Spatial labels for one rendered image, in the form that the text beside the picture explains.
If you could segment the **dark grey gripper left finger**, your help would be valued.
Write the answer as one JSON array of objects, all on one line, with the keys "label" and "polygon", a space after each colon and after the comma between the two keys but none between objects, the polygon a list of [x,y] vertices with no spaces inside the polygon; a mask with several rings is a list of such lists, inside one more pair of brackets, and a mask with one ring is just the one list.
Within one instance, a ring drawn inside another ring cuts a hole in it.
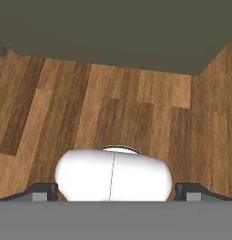
[{"label": "dark grey gripper left finger", "polygon": [[55,202],[58,200],[57,183],[35,183],[23,192],[1,198],[0,202]]}]

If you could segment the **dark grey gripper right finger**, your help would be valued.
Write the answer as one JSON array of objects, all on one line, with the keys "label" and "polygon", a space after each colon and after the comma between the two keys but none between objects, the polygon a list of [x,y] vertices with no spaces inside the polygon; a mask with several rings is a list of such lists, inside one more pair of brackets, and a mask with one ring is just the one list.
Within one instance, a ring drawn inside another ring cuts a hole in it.
[{"label": "dark grey gripper right finger", "polygon": [[209,191],[199,183],[176,183],[175,192],[175,200],[180,202],[232,202],[232,198]]}]

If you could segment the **dark olive cupboard run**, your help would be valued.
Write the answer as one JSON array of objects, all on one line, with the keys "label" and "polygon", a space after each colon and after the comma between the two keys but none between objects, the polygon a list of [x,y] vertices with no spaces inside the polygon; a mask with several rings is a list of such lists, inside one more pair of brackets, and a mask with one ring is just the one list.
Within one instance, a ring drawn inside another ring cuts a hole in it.
[{"label": "dark olive cupboard run", "polygon": [[232,39],[232,0],[0,0],[17,54],[197,75]]}]

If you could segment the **white rounded object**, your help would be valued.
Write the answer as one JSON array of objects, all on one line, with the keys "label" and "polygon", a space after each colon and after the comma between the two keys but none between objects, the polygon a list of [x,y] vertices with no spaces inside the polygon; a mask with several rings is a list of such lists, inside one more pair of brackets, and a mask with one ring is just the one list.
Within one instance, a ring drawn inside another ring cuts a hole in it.
[{"label": "white rounded object", "polygon": [[54,174],[70,202],[165,202],[172,189],[166,164],[139,153],[69,150]]}]

